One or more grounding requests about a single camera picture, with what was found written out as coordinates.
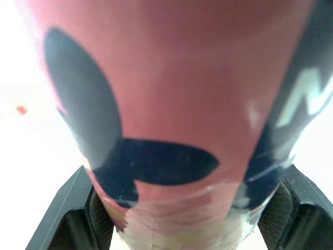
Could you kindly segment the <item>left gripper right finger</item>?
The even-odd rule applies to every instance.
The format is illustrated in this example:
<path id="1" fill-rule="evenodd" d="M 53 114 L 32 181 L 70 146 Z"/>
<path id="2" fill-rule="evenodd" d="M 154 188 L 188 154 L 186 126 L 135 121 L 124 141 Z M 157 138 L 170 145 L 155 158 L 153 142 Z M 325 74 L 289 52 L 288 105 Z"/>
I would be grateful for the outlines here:
<path id="1" fill-rule="evenodd" d="M 288 168 L 258 226 L 268 249 L 332 249 L 332 203 L 295 166 Z"/>

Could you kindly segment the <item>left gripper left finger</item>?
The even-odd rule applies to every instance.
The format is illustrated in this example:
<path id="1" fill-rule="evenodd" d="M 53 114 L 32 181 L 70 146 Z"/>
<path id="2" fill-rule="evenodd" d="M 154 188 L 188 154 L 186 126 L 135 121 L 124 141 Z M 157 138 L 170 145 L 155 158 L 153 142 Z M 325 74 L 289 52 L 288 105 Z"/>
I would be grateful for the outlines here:
<path id="1" fill-rule="evenodd" d="M 27 249 L 109 249 L 113 223 L 84 167 L 59 189 Z"/>

